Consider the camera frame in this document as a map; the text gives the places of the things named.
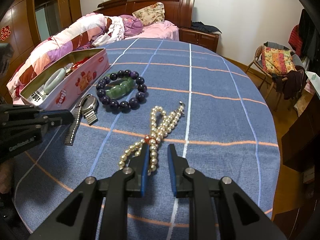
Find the blue plaid bedsheet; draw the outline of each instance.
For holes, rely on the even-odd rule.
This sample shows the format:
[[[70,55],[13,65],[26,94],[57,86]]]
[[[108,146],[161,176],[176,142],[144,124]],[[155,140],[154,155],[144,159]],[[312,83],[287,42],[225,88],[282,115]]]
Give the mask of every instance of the blue plaid bedsheet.
[[[212,51],[184,42],[141,38],[104,47],[112,64],[108,72],[138,71],[147,100],[126,114],[100,104],[98,121],[88,126],[83,119],[72,147],[63,144],[67,127],[60,127],[16,157],[14,203],[29,231],[84,178],[118,170],[121,153],[149,133],[151,108],[170,112],[180,100],[185,117],[158,151],[146,196],[129,199],[128,239],[188,238],[188,200],[175,199],[171,191],[166,152],[172,142],[191,167],[216,179],[230,176],[271,217],[280,155],[272,115],[248,76]],[[95,87],[88,92],[95,94]]]

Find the floral pillow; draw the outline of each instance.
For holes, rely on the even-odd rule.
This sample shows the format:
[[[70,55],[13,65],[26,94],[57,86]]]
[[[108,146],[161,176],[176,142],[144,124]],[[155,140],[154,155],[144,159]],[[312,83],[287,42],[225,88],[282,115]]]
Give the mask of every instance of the floral pillow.
[[[263,70],[269,74],[285,76],[291,70],[296,71],[288,49],[272,49],[262,46],[261,59]]]
[[[157,2],[132,13],[134,17],[141,20],[143,26],[148,26],[152,23],[164,22],[164,4]]]

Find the metal screw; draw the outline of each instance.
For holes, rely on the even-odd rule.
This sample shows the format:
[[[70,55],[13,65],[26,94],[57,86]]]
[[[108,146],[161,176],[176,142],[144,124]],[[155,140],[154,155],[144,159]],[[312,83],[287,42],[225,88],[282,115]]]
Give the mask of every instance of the metal screw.
[[[232,179],[231,179],[230,177],[223,177],[223,178],[222,178],[222,182],[223,182],[224,184],[231,184]]]
[[[130,174],[132,172],[132,169],[130,167],[125,167],[124,169],[122,169],[122,172],[124,174]]]
[[[186,174],[191,175],[191,174],[194,174],[196,172],[196,170],[194,168],[189,167],[189,168],[185,169],[185,172],[186,172]]]
[[[96,181],[95,177],[87,177],[85,179],[86,184],[89,184],[89,185],[94,183],[95,181]]]

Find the wooden nightstand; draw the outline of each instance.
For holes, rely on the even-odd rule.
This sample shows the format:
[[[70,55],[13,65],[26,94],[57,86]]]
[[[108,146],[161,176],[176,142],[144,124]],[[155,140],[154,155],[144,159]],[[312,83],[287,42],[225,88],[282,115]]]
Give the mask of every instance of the wooden nightstand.
[[[183,42],[196,44],[216,52],[219,35],[212,33],[204,33],[188,28],[179,29],[179,39]]]

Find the wicker chair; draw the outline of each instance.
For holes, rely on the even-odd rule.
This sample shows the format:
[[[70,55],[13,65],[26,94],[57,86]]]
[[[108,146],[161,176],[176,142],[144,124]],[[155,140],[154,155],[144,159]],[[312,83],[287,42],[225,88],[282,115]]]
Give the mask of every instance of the wicker chair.
[[[265,71],[263,70],[262,60],[259,60],[259,58],[260,58],[260,56],[261,56],[261,53],[262,53],[262,46],[260,46],[260,47],[257,48],[256,53],[254,54],[254,60],[248,65],[248,68],[247,68],[247,70],[245,71],[245,73],[247,73],[247,71],[250,69],[250,67],[252,66],[252,64],[255,64],[255,66],[264,73],[265,77],[264,77],[262,83],[259,85],[258,90],[261,89],[261,87],[262,87],[263,83],[266,81],[266,78],[267,78],[267,77],[272,80],[272,76],[271,76],[269,73],[267,73],[267,72],[265,72]],[[301,72],[302,76],[304,75],[303,70],[298,70],[298,71]],[[284,78],[282,79],[282,82],[284,82],[284,81],[286,81],[286,80],[288,80],[288,79],[287,79],[286,77],[284,77]],[[265,97],[264,97],[264,100],[267,100],[267,98],[268,98],[268,96],[270,95],[271,90],[272,90],[273,88],[276,89],[276,85],[275,85],[275,82],[274,82],[274,81],[272,81],[270,87],[268,88],[268,91],[267,91],[267,94],[266,94]],[[279,98],[278,98],[278,101],[277,101],[277,104],[276,104],[276,108],[274,109],[274,111],[276,111],[276,110],[278,109],[278,105],[279,105],[279,102],[280,102],[280,100],[281,100],[282,94],[283,94],[282,91],[281,91],[281,92],[278,92],[278,97],[279,97]]]

